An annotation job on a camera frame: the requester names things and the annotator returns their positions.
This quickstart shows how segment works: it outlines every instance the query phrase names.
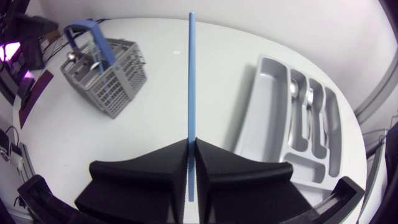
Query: plastic tray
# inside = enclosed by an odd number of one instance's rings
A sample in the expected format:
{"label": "plastic tray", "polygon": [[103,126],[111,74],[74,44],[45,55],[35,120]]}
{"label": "plastic tray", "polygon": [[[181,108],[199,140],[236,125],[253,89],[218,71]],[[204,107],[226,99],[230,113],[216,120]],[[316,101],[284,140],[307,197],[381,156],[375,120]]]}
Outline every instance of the plastic tray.
{"label": "plastic tray", "polygon": [[292,182],[314,206],[340,178],[341,145],[334,92],[298,69],[260,55],[235,153],[254,161],[291,163]]}

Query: blue stick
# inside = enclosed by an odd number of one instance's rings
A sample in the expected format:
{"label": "blue stick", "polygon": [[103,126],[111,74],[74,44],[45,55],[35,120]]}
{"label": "blue stick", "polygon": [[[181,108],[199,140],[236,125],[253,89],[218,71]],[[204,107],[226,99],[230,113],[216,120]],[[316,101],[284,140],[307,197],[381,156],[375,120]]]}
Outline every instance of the blue stick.
{"label": "blue stick", "polygon": [[189,14],[188,56],[188,199],[193,202],[195,185],[195,13]]}

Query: purple light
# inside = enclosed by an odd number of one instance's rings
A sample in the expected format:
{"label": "purple light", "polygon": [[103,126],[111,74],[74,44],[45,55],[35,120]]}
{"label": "purple light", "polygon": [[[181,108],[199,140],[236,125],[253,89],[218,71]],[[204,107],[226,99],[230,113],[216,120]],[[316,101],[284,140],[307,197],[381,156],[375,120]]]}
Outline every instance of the purple light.
{"label": "purple light", "polygon": [[[5,59],[6,62],[9,61],[12,58],[12,56],[14,56],[15,52],[17,52],[20,46],[21,45],[19,42],[6,45],[6,59]],[[2,46],[0,46],[0,60],[2,62],[4,61],[4,49]]]}
{"label": "purple light", "polygon": [[24,78],[35,78],[30,71],[27,71],[24,75]]}

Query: basket handle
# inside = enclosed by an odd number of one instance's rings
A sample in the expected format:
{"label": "basket handle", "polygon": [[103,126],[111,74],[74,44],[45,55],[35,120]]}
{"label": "basket handle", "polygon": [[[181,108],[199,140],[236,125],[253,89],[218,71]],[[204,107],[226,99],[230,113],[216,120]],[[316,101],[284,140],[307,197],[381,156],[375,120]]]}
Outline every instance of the basket handle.
{"label": "basket handle", "polygon": [[89,21],[89,20],[76,20],[76,21],[73,21],[71,24],[67,25],[63,29],[65,35],[68,38],[70,45],[72,46],[72,49],[76,51],[76,50],[78,50],[78,47],[70,33],[71,28],[88,29],[94,38],[95,44],[99,47],[100,51],[104,55],[105,60],[107,61],[108,65],[109,66],[112,65],[116,61],[116,57],[112,53],[111,47],[109,46],[108,42],[104,38],[104,35],[102,34],[102,32],[96,22]]}

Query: white round surface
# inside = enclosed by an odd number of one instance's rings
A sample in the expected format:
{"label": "white round surface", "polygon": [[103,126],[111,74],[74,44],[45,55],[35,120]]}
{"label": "white round surface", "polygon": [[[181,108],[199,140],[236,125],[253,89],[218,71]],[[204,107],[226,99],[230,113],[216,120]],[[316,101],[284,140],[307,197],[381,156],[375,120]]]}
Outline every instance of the white round surface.
{"label": "white round surface", "polygon": [[[91,181],[88,166],[123,161],[187,137],[188,21],[114,19],[100,25],[107,38],[138,43],[147,81],[116,119],[87,103],[60,71],[70,46],[47,65],[54,75],[19,130],[36,174],[71,206]],[[297,52],[256,35],[197,22],[197,137],[232,151],[241,131],[259,54],[285,62],[330,87],[343,129],[341,176],[366,186],[366,156],[358,122],[343,94],[316,65]],[[78,45],[90,35],[77,38]],[[19,125],[20,100],[14,103]],[[185,202],[184,223],[198,222],[195,202]],[[345,220],[358,219],[362,202]]]}

